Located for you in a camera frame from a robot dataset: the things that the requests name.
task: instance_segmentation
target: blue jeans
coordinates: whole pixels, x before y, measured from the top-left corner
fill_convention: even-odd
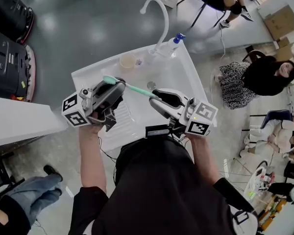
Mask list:
[[[47,177],[33,177],[6,195],[13,198],[22,207],[32,226],[44,208],[59,200],[60,192],[54,188],[60,181],[61,177],[57,174],[51,174]]]

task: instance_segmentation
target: white curved faucet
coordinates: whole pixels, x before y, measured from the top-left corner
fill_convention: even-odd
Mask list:
[[[148,4],[150,3],[150,1],[152,1],[152,0],[146,0],[144,6],[140,10],[141,14],[146,13],[146,8],[147,8]],[[162,12],[163,12],[163,16],[165,18],[165,28],[163,30],[162,36],[160,37],[160,39],[159,39],[157,45],[155,46],[155,48],[153,49],[153,52],[155,53],[155,52],[158,52],[161,43],[163,42],[164,38],[167,36],[168,29],[169,29],[169,16],[168,16],[168,13],[167,13],[167,10],[166,10],[164,4],[160,0],[153,0],[153,1],[157,2],[160,5],[160,7],[162,9]]]

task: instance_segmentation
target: blue pump head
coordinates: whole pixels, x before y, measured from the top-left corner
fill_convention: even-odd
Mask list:
[[[173,42],[175,42],[176,44],[178,44],[180,42],[180,40],[184,39],[186,36],[181,34],[181,33],[178,33],[176,35],[176,37],[174,38]]]

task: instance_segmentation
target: faucet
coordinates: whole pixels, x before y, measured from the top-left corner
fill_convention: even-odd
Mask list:
[[[142,7],[142,9],[140,10],[141,14],[145,14],[146,13],[146,8],[148,6],[148,4],[150,3],[150,1],[152,0],[146,0],[144,6]],[[168,33],[168,29],[169,29],[169,16],[168,16],[168,13],[167,13],[167,10],[164,6],[164,4],[160,1],[160,0],[153,0],[155,2],[157,2],[160,7],[161,7],[161,10],[163,12],[163,16],[165,18],[165,28],[163,30],[163,33],[162,33],[162,36],[160,37],[158,43],[156,44],[155,48],[152,49],[149,53],[150,55],[152,56],[152,59],[155,57],[155,54],[160,54],[159,53],[159,48],[160,48],[160,45],[162,44],[164,38],[167,36],[167,33]]]

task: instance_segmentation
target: black and white skirt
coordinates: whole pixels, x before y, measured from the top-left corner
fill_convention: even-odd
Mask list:
[[[231,109],[245,107],[257,94],[245,88],[242,82],[242,75],[250,63],[233,62],[229,65],[221,66],[222,78],[220,81],[223,101]]]

